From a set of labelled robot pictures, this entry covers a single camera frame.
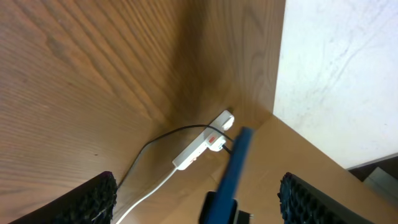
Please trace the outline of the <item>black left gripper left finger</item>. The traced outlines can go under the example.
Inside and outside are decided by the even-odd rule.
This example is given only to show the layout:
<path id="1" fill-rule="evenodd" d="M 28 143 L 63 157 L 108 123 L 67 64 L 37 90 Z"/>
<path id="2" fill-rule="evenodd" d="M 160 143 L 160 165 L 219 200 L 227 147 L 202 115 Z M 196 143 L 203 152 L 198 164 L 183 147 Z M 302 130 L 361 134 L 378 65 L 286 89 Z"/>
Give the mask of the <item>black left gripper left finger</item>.
<path id="1" fill-rule="evenodd" d="M 117 190 L 113 173 L 104 171 L 11 223 L 110 224 L 116 206 Z"/>

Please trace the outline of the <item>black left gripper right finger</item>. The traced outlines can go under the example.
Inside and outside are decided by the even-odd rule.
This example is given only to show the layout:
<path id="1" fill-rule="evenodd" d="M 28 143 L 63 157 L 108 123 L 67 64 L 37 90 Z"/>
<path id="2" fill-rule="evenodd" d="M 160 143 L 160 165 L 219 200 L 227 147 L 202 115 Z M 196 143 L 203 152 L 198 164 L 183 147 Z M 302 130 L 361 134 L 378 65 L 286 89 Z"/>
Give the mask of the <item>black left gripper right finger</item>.
<path id="1" fill-rule="evenodd" d="M 277 196 L 285 224 L 372 224 L 290 172 L 280 181 Z"/>

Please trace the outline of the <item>blue Galaxy smartphone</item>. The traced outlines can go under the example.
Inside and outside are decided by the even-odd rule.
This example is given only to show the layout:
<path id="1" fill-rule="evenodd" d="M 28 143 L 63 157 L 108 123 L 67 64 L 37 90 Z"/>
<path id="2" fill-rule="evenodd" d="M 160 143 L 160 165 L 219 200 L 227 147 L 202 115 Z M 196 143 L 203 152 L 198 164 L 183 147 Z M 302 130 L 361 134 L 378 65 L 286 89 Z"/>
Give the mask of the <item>blue Galaxy smartphone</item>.
<path id="1" fill-rule="evenodd" d="M 244 168 L 253 130 L 243 127 L 233 142 L 226 169 L 215 191 L 206 194 L 199 224 L 249 224 L 252 214 L 238 208 L 235 194 Z"/>

